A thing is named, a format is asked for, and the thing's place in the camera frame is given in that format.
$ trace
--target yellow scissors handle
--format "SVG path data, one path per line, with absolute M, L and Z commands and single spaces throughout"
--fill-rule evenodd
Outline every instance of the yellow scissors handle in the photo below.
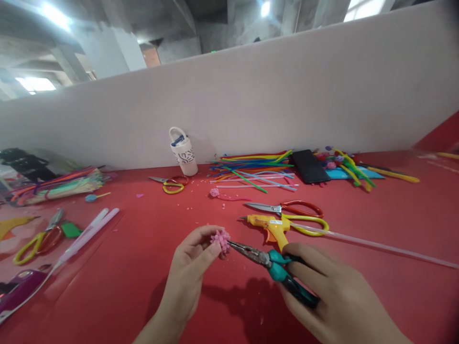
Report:
M 321 218 L 318 218 L 318 217 L 312 217 L 312 216 L 298 216 L 298 215 L 284 215 L 282 214 L 282 217 L 288 219 L 288 220 L 306 220 L 306 221 L 313 221 L 313 222 L 318 222 L 320 223 L 324 228 L 323 230 L 329 230 L 329 226 L 328 226 L 328 223 L 321 219 Z M 300 233 L 303 233 L 303 234 L 306 234 L 306 235 L 309 235 L 309 236 L 312 236 L 312 237 L 321 237 L 322 235 L 324 235 L 323 233 L 319 233 L 319 232 L 313 232 L 313 231 L 310 231 L 310 230 L 307 230 L 307 229 L 304 229 L 302 227 L 299 227 L 297 226 L 296 224 L 294 224 L 293 222 L 290 223 L 290 226 L 292 226 L 294 229 L 296 229 L 298 232 Z
M 40 248 L 40 245 L 42 244 L 42 241 L 45 235 L 46 235 L 45 232 L 38 233 L 35 238 L 33 238 L 26 246 L 20 249 L 20 251 L 14 257 L 13 262 L 16 265 L 22 265 L 22 264 L 27 263 L 33 257 L 35 257 L 35 255 L 37 254 L 38 248 Z M 23 260 L 21 260 L 21 257 L 24 254 L 24 252 L 27 251 L 30 248 L 30 246 L 34 244 L 35 246 L 32 248 L 32 251 L 30 251 L 29 255 L 26 256 Z
M 164 192 L 166 194 L 178 194 L 184 188 L 183 184 L 175 184 L 175 183 L 165 182 L 163 185 L 164 185 L 163 186 L 163 190 L 164 190 Z M 179 187 L 180 189 L 177 189 L 177 190 L 174 190 L 174 191 L 170 191 L 170 190 L 167 189 L 167 186 L 176 186 L 176 187 Z

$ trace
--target pink craft flower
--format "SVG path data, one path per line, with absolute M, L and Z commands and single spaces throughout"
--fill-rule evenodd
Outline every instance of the pink craft flower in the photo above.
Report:
M 210 189 L 210 195 L 212 197 L 218 197 L 219 194 L 220 194 L 220 192 L 219 192 L 219 190 L 217 188 Z
M 228 254 L 230 252 L 230 245 L 228 244 L 228 240 L 231 237 L 228 232 L 224 229 L 218 230 L 215 235 L 210 236 L 210 242 L 213 244 L 214 242 L 218 242 L 221 246 L 221 253 Z
M 328 164 L 327 164 L 327 168 L 329 170 L 334 170 L 336 168 L 336 164 L 332 161 L 330 161 Z

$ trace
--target water bottle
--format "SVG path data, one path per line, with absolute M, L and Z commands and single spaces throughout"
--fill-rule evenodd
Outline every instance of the water bottle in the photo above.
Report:
M 195 175 L 197 173 L 197 163 L 189 137 L 178 127 L 169 129 L 169 137 L 172 142 L 172 152 L 182 169 L 182 173 L 186 176 Z

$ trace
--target white partition wall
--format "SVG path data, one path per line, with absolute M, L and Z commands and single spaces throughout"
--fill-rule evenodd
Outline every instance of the white partition wall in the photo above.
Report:
M 174 165 L 168 130 L 215 153 L 406 149 L 459 109 L 444 1 L 0 103 L 0 149 L 120 169 Z

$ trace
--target bottle handle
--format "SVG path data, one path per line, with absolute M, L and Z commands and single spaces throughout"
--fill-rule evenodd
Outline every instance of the bottle handle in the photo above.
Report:
M 180 133 L 183 135 L 184 139 L 187 138 L 185 132 L 184 132 L 183 130 L 181 130 L 179 127 L 172 127 L 172 128 L 169 129 L 169 137 L 171 138 L 171 142 L 174 142 L 174 141 L 177 139 L 177 138 L 174 139 L 174 137 L 172 136 L 172 132 L 173 132 L 174 130 L 180 132 Z

